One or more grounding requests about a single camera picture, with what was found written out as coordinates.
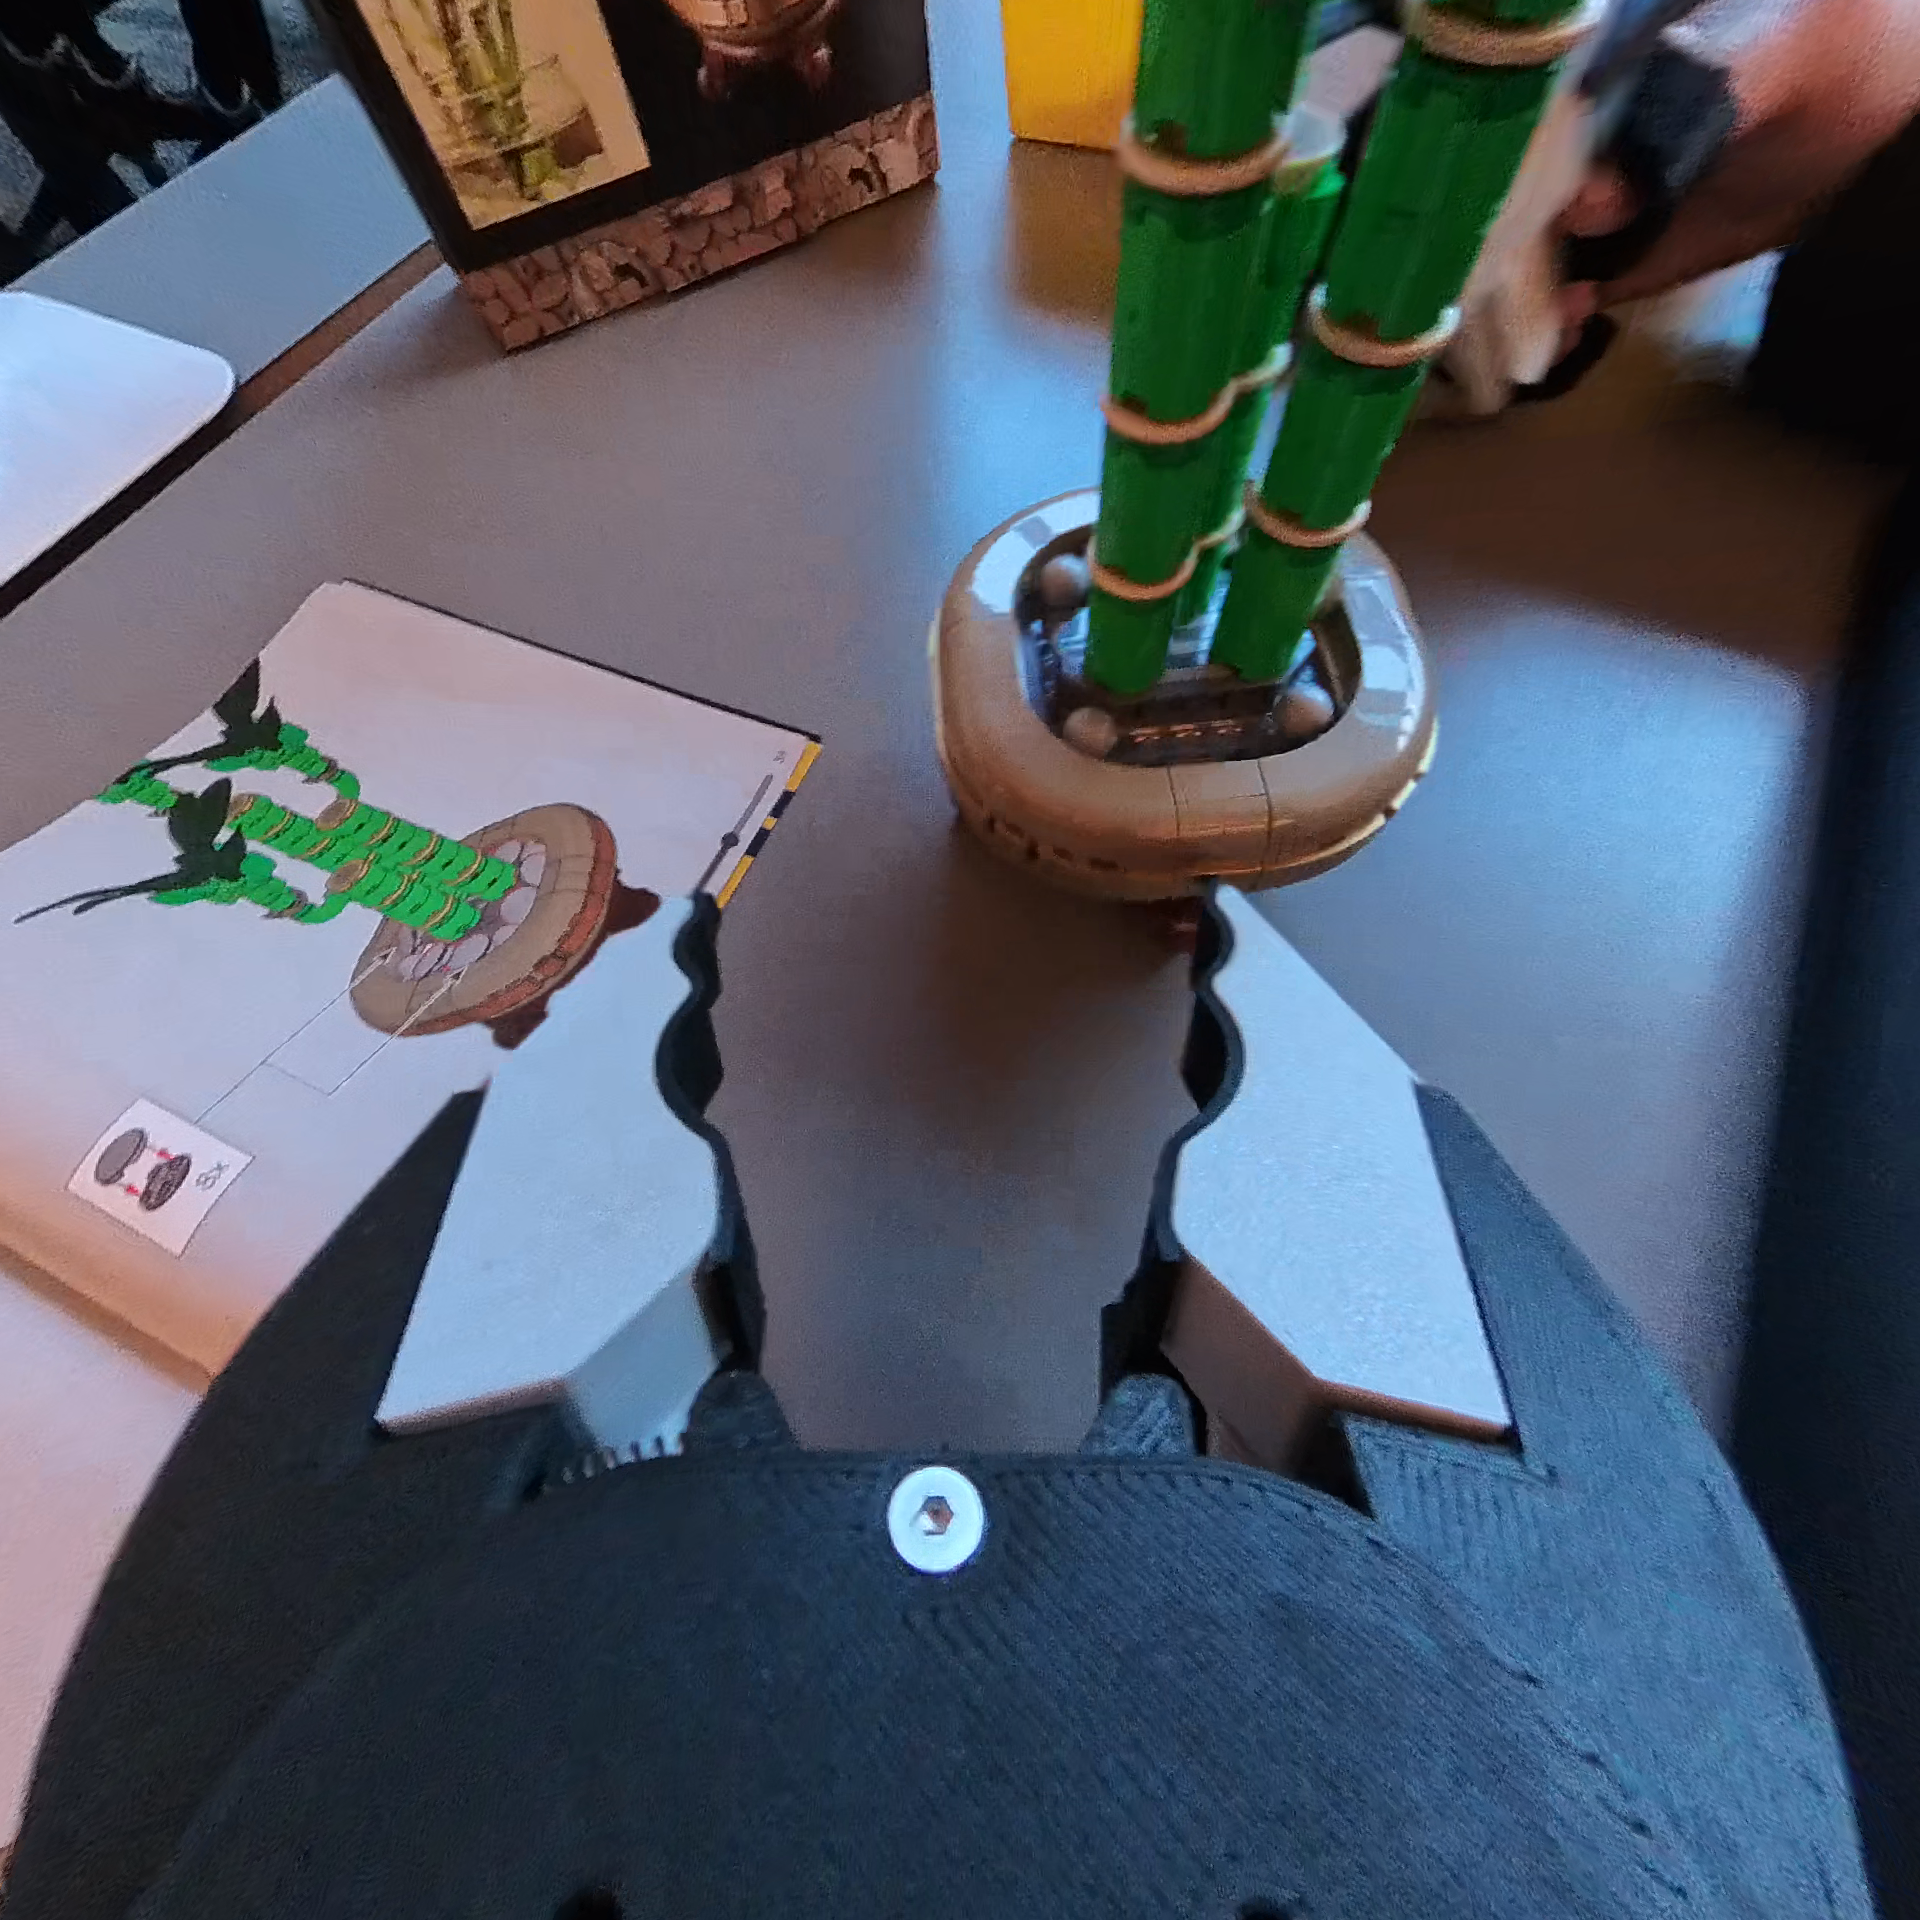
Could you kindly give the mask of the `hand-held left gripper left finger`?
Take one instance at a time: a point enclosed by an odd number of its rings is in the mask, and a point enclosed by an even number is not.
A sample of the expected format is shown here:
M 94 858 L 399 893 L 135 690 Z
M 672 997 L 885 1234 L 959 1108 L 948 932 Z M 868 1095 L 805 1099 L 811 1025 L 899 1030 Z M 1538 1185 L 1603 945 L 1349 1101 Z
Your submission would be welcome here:
M 586 1451 L 682 1451 L 707 1386 L 762 1362 L 728 1143 L 709 893 L 666 898 L 495 1068 L 391 1374 L 384 1433 L 549 1410 Z

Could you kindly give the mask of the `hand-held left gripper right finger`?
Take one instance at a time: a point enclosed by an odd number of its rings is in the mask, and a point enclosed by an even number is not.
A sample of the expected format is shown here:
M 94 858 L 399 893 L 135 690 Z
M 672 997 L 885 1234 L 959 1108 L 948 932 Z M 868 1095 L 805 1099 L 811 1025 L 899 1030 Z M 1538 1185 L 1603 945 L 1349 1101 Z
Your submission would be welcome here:
M 1213 1451 L 1310 1451 L 1349 1414 L 1512 1443 L 1420 1079 L 1230 885 L 1196 937 L 1184 1083 L 1112 1371 L 1172 1374 Z

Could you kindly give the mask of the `white instruction booklet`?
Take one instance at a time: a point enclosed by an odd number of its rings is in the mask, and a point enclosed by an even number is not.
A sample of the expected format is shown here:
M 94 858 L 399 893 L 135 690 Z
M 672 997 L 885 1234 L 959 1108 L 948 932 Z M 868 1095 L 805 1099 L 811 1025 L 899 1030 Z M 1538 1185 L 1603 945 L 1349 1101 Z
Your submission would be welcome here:
M 651 898 L 727 903 L 820 754 L 358 583 L 4 851 L 4 1260 L 213 1378 Z

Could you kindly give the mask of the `green toy brick bamboo plant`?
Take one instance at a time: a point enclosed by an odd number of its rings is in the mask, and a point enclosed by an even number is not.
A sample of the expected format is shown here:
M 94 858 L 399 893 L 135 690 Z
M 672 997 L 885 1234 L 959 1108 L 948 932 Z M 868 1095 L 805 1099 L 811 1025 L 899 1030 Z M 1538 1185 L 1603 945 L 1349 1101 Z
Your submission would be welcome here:
M 1400 5 L 1349 166 L 1301 105 L 1317 5 L 1142 6 L 1099 484 L 976 543 L 928 628 L 987 851 L 1192 927 L 1408 802 L 1435 690 L 1376 481 L 1607 10 Z

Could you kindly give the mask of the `grey desk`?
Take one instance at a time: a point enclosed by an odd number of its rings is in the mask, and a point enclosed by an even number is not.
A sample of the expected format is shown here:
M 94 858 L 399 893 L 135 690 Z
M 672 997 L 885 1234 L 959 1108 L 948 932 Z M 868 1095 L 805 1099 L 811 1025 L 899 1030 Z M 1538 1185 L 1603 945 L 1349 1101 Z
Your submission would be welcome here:
M 34 268 L 30 293 L 216 353 L 236 396 L 12 587 L 8 612 L 437 270 L 424 221 L 343 81 L 325 81 Z
M 1160 925 L 954 820 L 926 626 L 1090 481 L 1112 172 L 1006 132 L 992 5 L 928 20 L 940 182 L 502 357 L 432 273 L 4 615 L 4 837 L 333 580 L 822 739 L 723 932 L 771 1306 L 824 1449 L 1040 1449 L 1187 1116 Z M 1726 1437 L 1828 690 L 1891 471 L 1732 390 L 1711 281 L 1571 396 L 1418 422 L 1376 537 L 1435 652 L 1429 777 L 1261 911 L 1499 1145 Z

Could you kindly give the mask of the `black studded mat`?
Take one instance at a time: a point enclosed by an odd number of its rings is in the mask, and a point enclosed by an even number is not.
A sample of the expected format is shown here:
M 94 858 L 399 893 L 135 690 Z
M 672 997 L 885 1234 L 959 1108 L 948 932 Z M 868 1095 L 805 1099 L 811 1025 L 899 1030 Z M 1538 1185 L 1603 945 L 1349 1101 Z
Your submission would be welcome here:
M 1786 422 L 1900 471 L 1830 711 L 1735 1465 L 1828 1683 L 1879 1916 L 1916 1916 L 1916 268 L 1804 242 L 1750 373 Z

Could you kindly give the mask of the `yellow storage bin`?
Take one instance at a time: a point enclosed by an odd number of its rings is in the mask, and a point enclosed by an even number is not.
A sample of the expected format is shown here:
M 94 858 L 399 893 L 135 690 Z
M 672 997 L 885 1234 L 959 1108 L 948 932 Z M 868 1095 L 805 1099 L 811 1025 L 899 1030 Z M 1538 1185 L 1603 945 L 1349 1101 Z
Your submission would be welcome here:
M 1140 2 L 999 2 L 1015 140 L 1112 151 L 1136 97 Z

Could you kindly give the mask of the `black toy box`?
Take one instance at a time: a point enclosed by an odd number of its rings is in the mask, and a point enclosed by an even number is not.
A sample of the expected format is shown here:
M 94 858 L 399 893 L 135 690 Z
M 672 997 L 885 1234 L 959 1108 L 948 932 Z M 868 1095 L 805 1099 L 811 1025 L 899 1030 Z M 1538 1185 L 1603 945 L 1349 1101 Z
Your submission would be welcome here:
M 940 173 L 920 2 L 309 13 L 502 353 L 686 293 Z

